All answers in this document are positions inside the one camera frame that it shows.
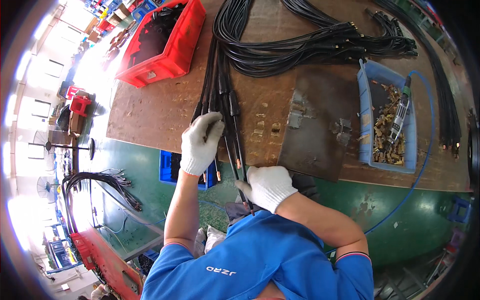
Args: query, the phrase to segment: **red plastic crate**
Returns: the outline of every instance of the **red plastic crate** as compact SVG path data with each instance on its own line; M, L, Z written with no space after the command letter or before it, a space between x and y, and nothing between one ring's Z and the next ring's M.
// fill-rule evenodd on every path
M93 256L90 250L88 249L87 245L85 244L82 236L79 233L72 233L70 235L70 238L72 239L72 242L77 247L78 252L80 252L80 256L82 257L82 261L85 265L85 268L87 270L95 269Z
M147 59L127 69L130 55L139 50L138 36L141 29L151 20L153 12L164 7L174 7L178 3L187 3L180 18L173 27L162 54ZM190 71L193 51L205 21L205 8L200 0L173 0L149 12L140 22L137 31L123 55L115 79L120 79L134 86L142 87L165 78L175 78Z

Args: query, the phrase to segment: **standing fan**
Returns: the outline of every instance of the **standing fan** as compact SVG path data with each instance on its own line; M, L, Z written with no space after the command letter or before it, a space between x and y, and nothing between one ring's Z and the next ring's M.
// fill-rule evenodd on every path
M47 161L47 168L49 167L48 165L49 161L50 160L53 161L53 153L54 153L53 148L88 150L90 160L93 159L93 154L95 153L95 142L92 138L88 141L88 148L64 146L59 144L52 144L51 142L49 142L47 132L45 131L35 132L35 136L33 137L33 143L28 143L28 144L44 147L43 156L44 156L44 159Z
M50 204L55 202L55 190L58 186L59 184L55 183L55 177L53 176L38 177L36 191L40 198L47 198Z

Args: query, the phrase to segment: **hand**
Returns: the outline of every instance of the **hand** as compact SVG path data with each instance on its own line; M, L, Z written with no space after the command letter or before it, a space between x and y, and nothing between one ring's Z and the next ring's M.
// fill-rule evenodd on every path
M235 185L250 201L272 214L285 198L298 192L292 186L292 178L284 167L249 167L247 179L250 184L237 180Z
M199 116L181 135L180 168L190 175L200 176L215 158L218 141L225 124L222 114L209 112ZM212 124L207 136L207 128Z

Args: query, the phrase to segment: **sleeve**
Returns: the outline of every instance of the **sleeve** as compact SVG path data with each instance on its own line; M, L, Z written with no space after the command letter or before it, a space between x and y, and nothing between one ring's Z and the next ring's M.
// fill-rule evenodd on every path
M96 289L93 290L93 292L90 294L90 298L92 300L100 300L104 296L103 288L101 286L98 286Z
M339 299L373 300L373 270L370 257L350 252L335 262Z
M165 290L162 290L162 283L167 280L168 275L180 264L193 259L193 255L182 244L170 243L165 245L148 273L141 300L159 299L158 295L165 292Z

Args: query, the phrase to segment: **blue polo shirt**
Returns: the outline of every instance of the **blue polo shirt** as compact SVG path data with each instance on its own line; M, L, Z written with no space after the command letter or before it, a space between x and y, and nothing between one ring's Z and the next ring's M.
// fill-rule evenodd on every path
M311 230L263 210L231 226L198 259L181 244L163 247L141 300L255 299L269 281L287 299L373 299L366 254L348 253L332 265Z

